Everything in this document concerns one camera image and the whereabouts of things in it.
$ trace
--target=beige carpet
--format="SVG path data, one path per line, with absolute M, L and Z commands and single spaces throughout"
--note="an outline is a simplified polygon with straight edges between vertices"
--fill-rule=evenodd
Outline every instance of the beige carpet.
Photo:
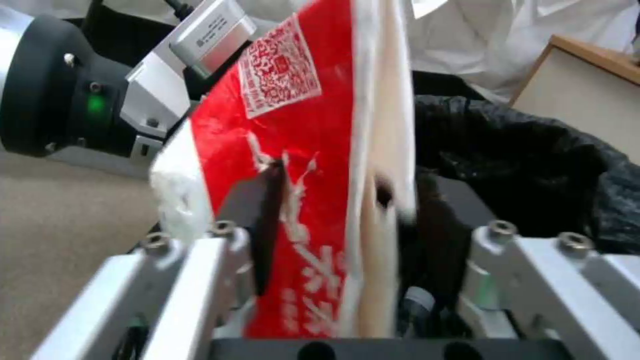
M 0 359 L 23 359 L 155 223 L 146 182 L 0 151 Z

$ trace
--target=green led light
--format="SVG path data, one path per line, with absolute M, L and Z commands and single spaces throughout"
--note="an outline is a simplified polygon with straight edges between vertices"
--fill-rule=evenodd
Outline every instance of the green led light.
M 99 95 L 90 95 L 89 101 L 87 102 L 87 112 L 90 115 L 100 115 L 104 113 L 104 109 L 106 108 L 106 102 Z

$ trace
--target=screw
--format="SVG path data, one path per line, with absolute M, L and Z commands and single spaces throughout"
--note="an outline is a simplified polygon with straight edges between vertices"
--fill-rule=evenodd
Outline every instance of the screw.
M 150 127 L 158 127 L 158 125 L 160 125 L 160 122 L 156 119 L 148 119 L 147 120 L 147 126 Z
M 48 143 L 48 144 L 44 147 L 44 149 L 45 149 L 47 152 L 54 152 L 54 151 L 56 150 L 56 148 L 57 148 L 57 147 L 58 147 L 58 144 L 56 144 L 56 143 L 54 143 L 54 142 L 50 142 L 50 143 Z
M 584 259 L 595 246 L 588 237 L 577 233 L 560 233 L 557 246 L 565 255 L 574 259 Z
M 145 252 L 152 256 L 162 256 L 169 251 L 169 241 L 164 236 L 149 236 L 140 242 Z
M 89 84 L 89 91 L 90 91 L 90 92 L 92 92 L 92 93 L 94 93 L 94 94 L 97 94 L 97 93 L 99 93 L 99 92 L 101 92 L 101 91 L 102 91 L 102 85 L 101 85 L 100 83 L 97 83 L 97 82 L 95 82 L 95 81 L 92 81 L 92 82 Z
M 211 232 L 214 236 L 219 236 L 222 238 L 231 238 L 234 234 L 234 228 L 236 227 L 236 223 L 230 220 L 220 220 L 216 221 L 213 224 L 213 229 Z
M 493 220 L 487 225 L 489 239 L 495 243 L 505 244 L 518 234 L 518 228 L 512 223 L 504 220 Z
M 64 59 L 65 59 L 65 64 L 67 64 L 68 67 L 75 67 L 76 66 L 76 56 L 70 53 L 67 53 L 64 55 Z

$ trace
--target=qr code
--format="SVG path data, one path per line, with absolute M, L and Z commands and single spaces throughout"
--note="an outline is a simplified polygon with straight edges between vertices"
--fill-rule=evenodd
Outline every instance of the qr code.
M 244 52 L 239 74 L 249 119 L 322 94 L 296 14 Z

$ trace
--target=black garbage bag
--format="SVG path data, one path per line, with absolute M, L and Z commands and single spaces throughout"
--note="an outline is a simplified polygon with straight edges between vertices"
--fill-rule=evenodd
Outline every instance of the black garbage bag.
M 559 120 L 463 97 L 415 97 L 417 164 L 467 182 L 524 236 L 589 236 L 640 253 L 640 168 Z

